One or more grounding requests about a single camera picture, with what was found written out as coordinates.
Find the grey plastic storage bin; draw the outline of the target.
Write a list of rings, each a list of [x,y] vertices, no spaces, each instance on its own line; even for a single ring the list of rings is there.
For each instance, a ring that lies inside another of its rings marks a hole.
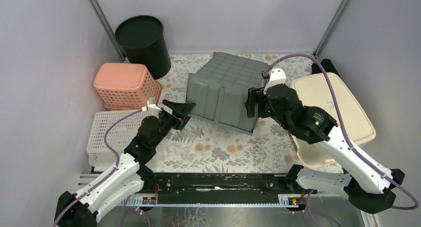
[[[195,103],[190,115],[202,121],[252,135],[258,118],[248,118],[248,89],[263,87],[267,63],[215,52],[196,73],[188,74],[186,102]]]

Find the white perforated plastic basket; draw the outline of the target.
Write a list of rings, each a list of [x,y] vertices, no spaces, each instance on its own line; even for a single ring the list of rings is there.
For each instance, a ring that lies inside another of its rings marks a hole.
[[[116,162],[115,154],[107,148],[104,137],[118,155],[120,155],[134,136],[145,112],[135,110],[104,111],[95,114],[87,143],[88,162],[97,172],[103,172]]]

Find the cream perforated plastic basket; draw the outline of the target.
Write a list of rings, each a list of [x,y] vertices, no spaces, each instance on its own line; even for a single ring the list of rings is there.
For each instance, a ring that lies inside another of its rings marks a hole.
[[[358,100],[342,79],[334,73],[327,73],[333,87],[348,137],[360,147],[376,137],[376,130]],[[295,89],[304,106],[317,106],[338,120],[336,108],[328,84],[322,73],[293,80],[290,88]],[[306,166],[318,168],[336,163],[325,151],[309,145],[292,136],[299,160]]]

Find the pink perforated plastic basket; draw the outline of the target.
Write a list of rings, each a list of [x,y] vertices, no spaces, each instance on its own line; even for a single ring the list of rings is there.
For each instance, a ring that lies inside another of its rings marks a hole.
[[[108,110],[141,109],[152,97],[158,104],[161,95],[161,84],[141,64],[104,63],[93,86]]]

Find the large black cylindrical container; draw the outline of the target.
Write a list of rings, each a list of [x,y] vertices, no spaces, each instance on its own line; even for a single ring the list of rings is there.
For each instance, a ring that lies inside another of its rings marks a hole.
[[[128,18],[116,28],[115,37],[129,62],[146,66],[154,79],[170,71],[164,27],[158,18],[150,15]]]

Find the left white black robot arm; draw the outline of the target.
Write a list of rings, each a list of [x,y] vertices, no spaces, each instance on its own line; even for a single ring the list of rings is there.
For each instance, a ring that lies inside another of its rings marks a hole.
[[[147,163],[156,154],[157,146],[172,130],[183,130],[190,120],[195,103],[163,100],[167,112],[148,104],[136,114],[148,113],[142,119],[137,134],[122,154],[115,150],[116,162],[106,171],[75,193],[64,192],[58,199],[55,227],[95,227],[115,206],[130,195],[153,189],[155,173]]]

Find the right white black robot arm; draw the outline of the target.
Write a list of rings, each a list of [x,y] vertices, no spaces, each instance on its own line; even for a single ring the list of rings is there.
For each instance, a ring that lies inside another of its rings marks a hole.
[[[295,164],[285,176],[287,191],[336,194],[370,214],[393,207],[393,188],[403,182],[404,173],[383,167],[355,143],[348,144],[337,121],[324,109],[304,106],[296,91],[285,84],[248,89],[245,108],[249,118],[272,118],[298,139],[327,152],[345,170],[327,173]]]

